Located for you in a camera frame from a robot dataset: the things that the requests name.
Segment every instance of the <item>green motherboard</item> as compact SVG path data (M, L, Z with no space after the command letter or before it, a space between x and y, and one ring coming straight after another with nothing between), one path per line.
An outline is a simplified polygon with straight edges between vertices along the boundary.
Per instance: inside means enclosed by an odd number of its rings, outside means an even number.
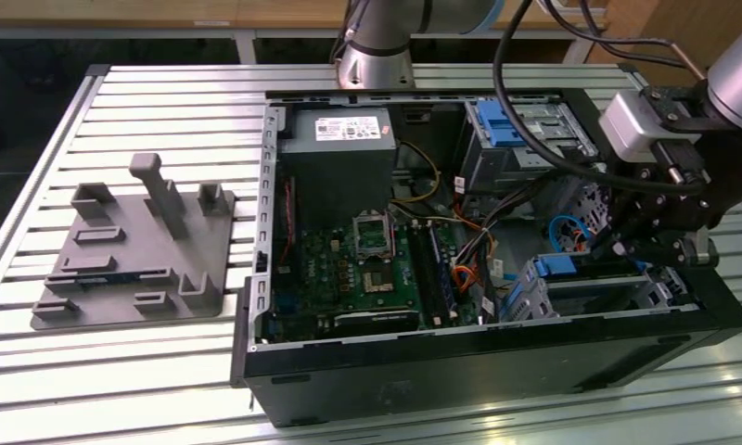
M423 313L407 227L391 225L388 230L386 236L382 224L367 224L359 230L350 224L301 232L292 263L277 268L273 280L275 311L267 320L267 336L273 342L323 338L331 319L352 313L407 312L416 316L416 329L440 327L434 326ZM435 224L432 232L440 246L435 254L448 263L456 255L451 227ZM387 255L358 253L358 248L360 251L384 248L388 241L392 251ZM442 327L474 324L476 311L471 299L450 286L455 313Z

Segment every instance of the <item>slotted aluminum surface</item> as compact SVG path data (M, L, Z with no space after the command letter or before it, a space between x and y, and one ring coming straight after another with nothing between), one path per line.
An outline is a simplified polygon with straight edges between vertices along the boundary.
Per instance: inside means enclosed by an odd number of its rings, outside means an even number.
M492 85L486 65L420 65L415 77L423 88ZM506 69L504 78L511 87L583 88L601 108L617 89L638 86L613 65L523 65ZM333 88L327 66L113 67L86 78L0 234L0 443L742 440L742 335L694 350L625 388L272 428L248 390L227 383L236 292L255 234L263 92ZM34 332L29 308L74 218L76 184L105 182L116 194L142 191L126 172L137 151L160 153L161 173L180 191L219 180L240 197L225 308L205 322ZM742 301L742 206L713 238L718 271Z

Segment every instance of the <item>motherboard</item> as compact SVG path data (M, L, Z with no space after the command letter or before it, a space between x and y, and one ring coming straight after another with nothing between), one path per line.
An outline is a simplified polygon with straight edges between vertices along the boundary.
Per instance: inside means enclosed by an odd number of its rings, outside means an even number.
M269 341L474 324L475 305L450 281L455 255L447 224L396 224L375 212L332 229L303 231L291 265L277 268Z

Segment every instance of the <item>power supply label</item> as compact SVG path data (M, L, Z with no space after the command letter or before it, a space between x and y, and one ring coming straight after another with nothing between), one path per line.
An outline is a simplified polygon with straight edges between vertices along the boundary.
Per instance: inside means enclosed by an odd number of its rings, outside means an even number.
M379 120L375 116L316 120L316 141L319 142L380 138Z

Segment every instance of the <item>white label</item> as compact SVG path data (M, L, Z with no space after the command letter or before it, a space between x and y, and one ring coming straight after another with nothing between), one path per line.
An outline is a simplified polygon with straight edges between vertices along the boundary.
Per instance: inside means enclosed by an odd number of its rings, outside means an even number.
M464 178L462 176L454 177L454 190L456 193L464 194Z
M503 277L503 260L492 260L492 270L490 271L490 275L495 276L496 278Z
M492 300L490 300L487 297L483 297L480 299L480 306L490 315L495 315L495 303L492 302Z
M362 118L320 118L316 120L316 141L382 139L375 116Z
M229 26L231 25L229 21L223 21L223 20L196 20L193 23L195 26Z

